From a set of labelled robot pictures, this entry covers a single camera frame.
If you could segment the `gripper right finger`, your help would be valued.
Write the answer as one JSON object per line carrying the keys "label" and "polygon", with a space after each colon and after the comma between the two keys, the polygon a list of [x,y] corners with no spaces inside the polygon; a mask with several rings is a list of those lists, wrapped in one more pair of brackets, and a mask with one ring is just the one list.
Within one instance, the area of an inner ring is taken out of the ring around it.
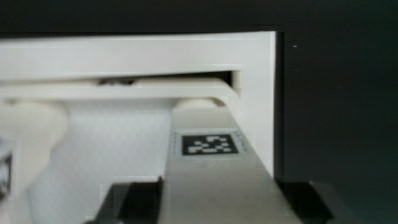
{"label": "gripper right finger", "polygon": [[330,184],[287,181],[278,184],[305,224],[356,224],[356,215]]}

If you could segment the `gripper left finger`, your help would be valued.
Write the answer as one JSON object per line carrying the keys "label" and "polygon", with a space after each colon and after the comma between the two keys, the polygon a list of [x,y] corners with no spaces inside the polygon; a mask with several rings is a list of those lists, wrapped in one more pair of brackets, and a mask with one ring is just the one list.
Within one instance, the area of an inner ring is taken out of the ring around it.
{"label": "gripper left finger", "polygon": [[159,224],[164,179],[111,186],[97,217],[86,224]]}

